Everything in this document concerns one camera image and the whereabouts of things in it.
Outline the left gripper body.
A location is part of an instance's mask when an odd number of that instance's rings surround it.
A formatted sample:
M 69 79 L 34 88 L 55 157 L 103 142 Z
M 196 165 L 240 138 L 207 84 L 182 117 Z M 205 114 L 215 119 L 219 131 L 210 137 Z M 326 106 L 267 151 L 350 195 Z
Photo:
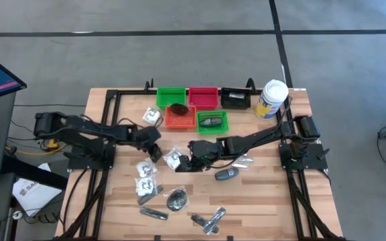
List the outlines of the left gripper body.
M 139 149 L 152 149 L 161 137 L 161 133 L 155 127 L 139 129 L 134 134 L 135 146 Z

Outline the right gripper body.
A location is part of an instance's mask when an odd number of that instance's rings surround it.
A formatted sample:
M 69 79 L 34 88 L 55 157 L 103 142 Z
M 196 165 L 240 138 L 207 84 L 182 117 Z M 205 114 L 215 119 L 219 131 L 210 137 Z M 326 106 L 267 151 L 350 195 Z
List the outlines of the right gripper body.
M 191 156 L 191 164 L 195 166 L 211 166 L 220 153 L 220 147 L 217 143 L 210 141 L 190 141 L 188 144 Z

